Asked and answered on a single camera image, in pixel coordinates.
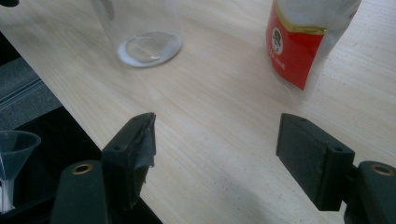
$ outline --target red label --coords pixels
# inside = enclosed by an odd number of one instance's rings
[[[302,91],[322,38],[288,31],[273,4],[266,31],[268,54],[274,70]]]

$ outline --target brass screw hole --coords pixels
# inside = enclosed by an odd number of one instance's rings
[[[389,175],[389,176],[395,175],[393,170],[389,169],[386,166],[380,165],[380,164],[373,164],[373,165],[371,165],[371,168],[375,172],[377,172],[378,174],[381,174],[381,175]]]
[[[76,166],[72,171],[72,173],[73,175],[83,175],[85,173],[88,173],[91,169],[92,169],[91,164],[81,164]]]

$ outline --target glass beaker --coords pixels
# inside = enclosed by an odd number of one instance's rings
[[[123,63],[158,65],[181,48],[175,0],[92,0],[92,5]]]
[[[0,181],[2,187],[1,213],[12,210],[14,180],[33,149],[41,142],[34,133],[23,131],[0,132]]]

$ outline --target clear funnel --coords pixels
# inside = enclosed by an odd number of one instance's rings
[[[2,186],[0,205],[2,214],[12,209],[15,177],[40,142],[40,137],[34,133],[0,132],[0,181]]]

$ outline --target wood grain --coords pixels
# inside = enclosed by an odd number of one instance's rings
[[[280,114],[316,123],[360,161],[396,166],[396,5],[367,0],[304,101],[265,50],[270,0],[178,1],[184,44],[169,63],[121,66],[89,1],[21,1],[0,29],[103,148],[157,114],[142,197],[164,223],[343,223],[319,212],[275,155]]]

